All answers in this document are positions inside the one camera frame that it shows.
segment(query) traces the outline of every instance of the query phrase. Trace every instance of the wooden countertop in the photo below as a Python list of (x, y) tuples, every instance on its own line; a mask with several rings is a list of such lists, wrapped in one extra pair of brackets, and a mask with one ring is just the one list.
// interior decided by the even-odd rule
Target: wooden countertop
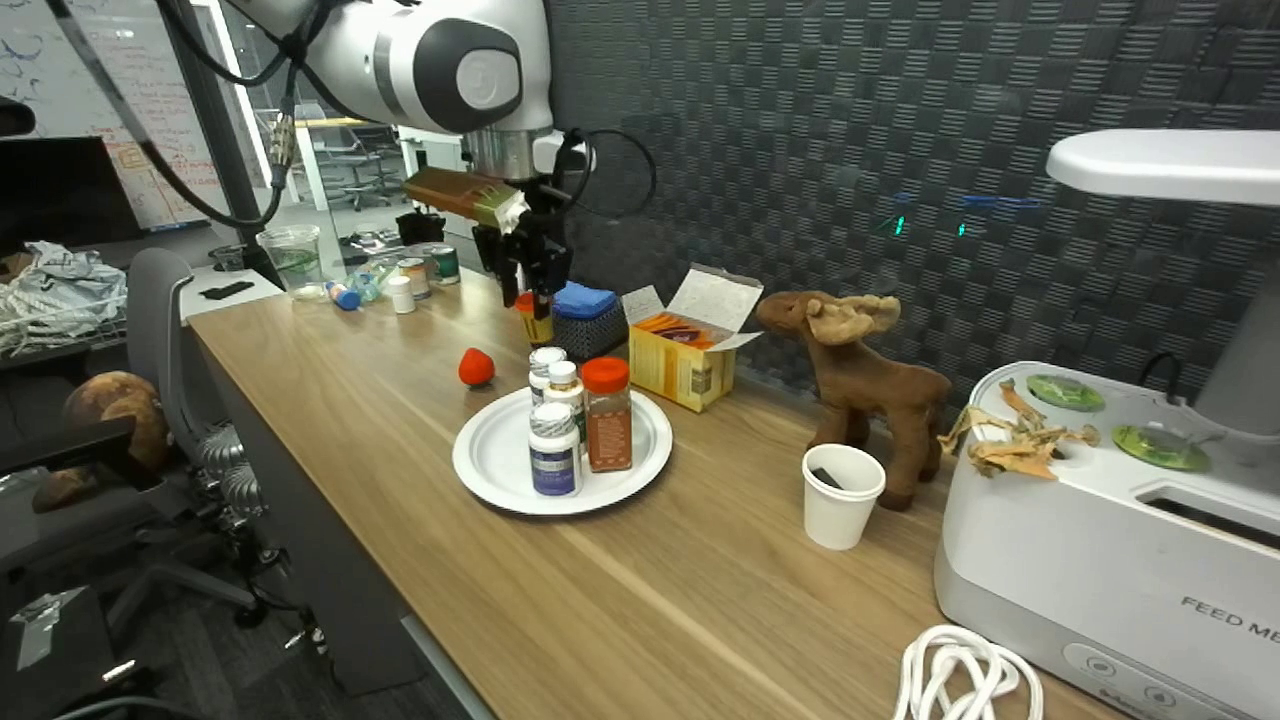
[[(275, 296), (192, 329), (499, 715), (890, 715), (898, 654), (941, 619), (942, 485), (819, 554), (813, 420), (748, 390), (703, 415), (658, 401), (673, 463), (620, 509), (525, 521), (468, 496), (450, 435), (525, 390), (528, 352), (479, 275), (413, 316)], [(454, 382), (465, 350), (495, 358), (495, 390)], [(1048, 715), (1113, 715), (1042, 686)]]

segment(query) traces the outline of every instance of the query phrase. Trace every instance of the black wall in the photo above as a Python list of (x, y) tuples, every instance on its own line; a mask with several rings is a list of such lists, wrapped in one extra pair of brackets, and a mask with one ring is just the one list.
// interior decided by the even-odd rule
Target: black wall
[[(551, 0), (556, 123), (623, 130), (577, 209), (584, 273), (688, 261), (895, 293), (880, 350), (957, 405), (1005, 360), (1197, 394), (1280, 257), (1268, 209), (1101, 201), (1042, 175), (1085, 130), (1275, 130), (1275, 0)], [(806, 394), (787, 340), (742, 360)]]

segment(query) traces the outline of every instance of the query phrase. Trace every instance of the white paper cup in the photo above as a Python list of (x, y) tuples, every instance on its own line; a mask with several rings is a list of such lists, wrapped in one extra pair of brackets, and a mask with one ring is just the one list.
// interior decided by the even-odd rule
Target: white paper cup
[(805, 538), (819, 548), (845, 554), (858, 546), (876, 496), (882, 494), (882, 463), (852, 445), (813, 445), (800, 456), (805, 476)]

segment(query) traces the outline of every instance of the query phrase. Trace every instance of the cardboard box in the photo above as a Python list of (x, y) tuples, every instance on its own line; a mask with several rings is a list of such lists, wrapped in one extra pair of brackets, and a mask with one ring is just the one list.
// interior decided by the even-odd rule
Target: cardboard box
[(732, 394), (735, 350), (759, 333), (739, 333), (763, 286), (718, 270), (688, 270), (673, 305), (655, 287), (623, 296), (631, 386), (703, 411)]

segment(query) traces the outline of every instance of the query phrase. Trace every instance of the orange ball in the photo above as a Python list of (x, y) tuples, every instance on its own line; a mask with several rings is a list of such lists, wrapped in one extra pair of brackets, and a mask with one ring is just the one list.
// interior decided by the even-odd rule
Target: orange ball
[(454, 382), (465, 382), (468, 390), (483, 390), (491, 386), (491, 376), (495, 376), (495, 365), (479, 350), (468, 350), (465, 360), (454, 365)]

